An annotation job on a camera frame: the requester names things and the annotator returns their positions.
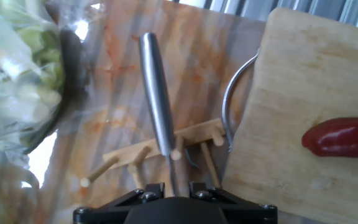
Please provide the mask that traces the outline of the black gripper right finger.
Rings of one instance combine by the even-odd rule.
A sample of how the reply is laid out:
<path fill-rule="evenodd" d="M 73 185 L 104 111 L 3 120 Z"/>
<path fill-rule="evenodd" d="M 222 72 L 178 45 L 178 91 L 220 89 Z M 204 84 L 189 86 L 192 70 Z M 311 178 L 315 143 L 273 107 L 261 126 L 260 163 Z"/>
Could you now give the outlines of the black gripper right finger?
<path fill-rule="evenodd" d="M 228 223 L 277 224 L 277 207 L 244 200 L 226 190 L 190 182 L 190 198 L 219 208 Z"/>

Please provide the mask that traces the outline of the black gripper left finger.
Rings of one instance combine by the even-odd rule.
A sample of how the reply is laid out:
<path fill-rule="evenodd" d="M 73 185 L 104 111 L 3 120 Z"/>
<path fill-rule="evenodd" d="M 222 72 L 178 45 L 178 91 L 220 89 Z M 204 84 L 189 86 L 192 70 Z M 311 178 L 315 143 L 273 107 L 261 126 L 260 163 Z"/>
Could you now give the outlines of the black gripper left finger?
<path fill-rule="evenodd" d="M 147 184 L 99 207 L 78 207 L 73 212 L 74 224 L 124 223 L 129 212 L 138 205 L 165 198 L 165 184 Z"/>

